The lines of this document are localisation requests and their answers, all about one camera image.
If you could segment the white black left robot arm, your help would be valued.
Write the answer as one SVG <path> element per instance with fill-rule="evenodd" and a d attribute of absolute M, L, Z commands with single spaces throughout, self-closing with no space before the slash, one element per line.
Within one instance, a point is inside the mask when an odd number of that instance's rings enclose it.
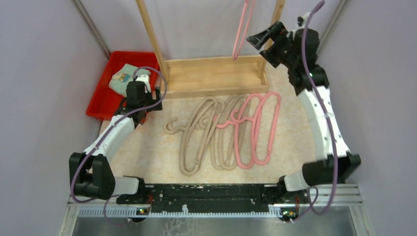
<path fill-rule="evenodd" d="M 146 200 L 148 191 L 141 186 L 143 180 L 114 176 L 109 162 L 123 141 L 139 124 L 143 124 L 148 112 L 162 110 L 165 95 L 160 87 L 151 92 L 143 81 L 128 84 L 127 97 L 105 131 L 83 152 L 75 152 L 69 157 L 70 195 L 73 201 L 86 203 L 117 195 L 128 195 L 137 204 Z"/>

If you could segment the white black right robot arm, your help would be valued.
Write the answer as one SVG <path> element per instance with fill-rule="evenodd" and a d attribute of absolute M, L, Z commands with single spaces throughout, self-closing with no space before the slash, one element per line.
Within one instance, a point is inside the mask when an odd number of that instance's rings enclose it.
<path fill-rule="evenodd" d="M 316 63 L 319 34 L 307 29 L 288 31 L 281 22 L 247 37 L 247 42 L 273 67 L 284 65 L 308 117 L 314 138 L 315 161 L 304 163 L 301 170 L 279 179 L 277 197 L 284 203 L 297 191 L 320 184 L 333 183 L 337 166 L 337 183 L 346 179 L 361 164 L 359 154 L 352 153 L 344 142 L 330 101 L 330 87 L 325 70 Z"/>

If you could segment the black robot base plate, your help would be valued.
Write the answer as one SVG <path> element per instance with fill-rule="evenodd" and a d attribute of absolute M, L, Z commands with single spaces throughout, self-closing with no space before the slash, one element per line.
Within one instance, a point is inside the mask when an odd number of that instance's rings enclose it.
<path fill-rule="evenodd" d="M 276 184 L 146 184 L 121 195 L 119 205 L 149 204 L 152 213 L 258 213 L 274 204 L 305 204 L 306 190 L 285 193 Z"/>

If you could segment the pink plastic hanger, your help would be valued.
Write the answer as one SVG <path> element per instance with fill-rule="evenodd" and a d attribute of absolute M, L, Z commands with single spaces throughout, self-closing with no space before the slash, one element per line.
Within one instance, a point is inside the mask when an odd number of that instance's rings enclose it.
<path fill-rule="evenodd" d="M 225 124 L 216 125 L 217 128 L 225 128 L 230 125 L 240 128 L 244 124 L 246 125 L 241 150 L 238 150 L 237 144 L 234 145 L 235 158 L 238 165 L 237 167 L 244 170 L 248 170 L 256 165 L 253 160 L 251 160 L 251 133 L 252 117 L 259 103 L 258 98 L 249 98 L 250 94 L 246 96 L 247 98 L 244 101 L 243 106 L 239 110 L 232 111 L 232 114 L 230 115 L 231 121 L 228 121 Z"/>
<path fill-rule="evenodd" d="M 248 27 L 252 18 L 255 2 L 256 2 L 255 0 L 244 1 L 239 24 L 238 24 L 238 29 L 237 29 L 237 33 L 236 33 L 236 37 L 235 37 L 235 41 L 233 45 L 233 52 L 232 52 L 233 60 L 237 60 L 240 55 L 240 52 L 244 43 L 244 37 L 247 34 L 247 30 L 248 30 Z M 248 16 L 246 17 L 246 23 L 243 29 L 243 23 L 244 23 L 244 19 L 245 19 L 246 12 L 248 10 L 249 5 L 250 5 L 250 10 L 249 10 Z"/>
<path fill-rule="evenodd" d="M 259 137 L 259 130 L 260 130 L 260 123 L 262 119 L 262 110 L 266 103 L 266 101 L 271 97 L 276 97 L 276 104 L 274 107 L 274 114 L 271 123 L 271 127 L 269 129 L 269 137 L 268 137 L 268 145 L 266 150 L 266 155 L 263 160 L 260 160 L 257 156 L 256 148 L 258 145 L 258 137 Z M 273 144 L 275 139 L 275 130 L 278 123 L 279 117 L 279 110 L 281 105 L 281 96 L 279 93 L 270 91 L 267 92 L 264 96 L 260 95 L 259 93 L 250 94 L 249 98 L 256 97 L 259 99 L 259 103 L 256 107 L 255 113 L 252 117 L 252 136 L 251 136 L 251 160 L 257 165 L 263 166 L 269 163 L 270 156 L 273 150 Z"/>

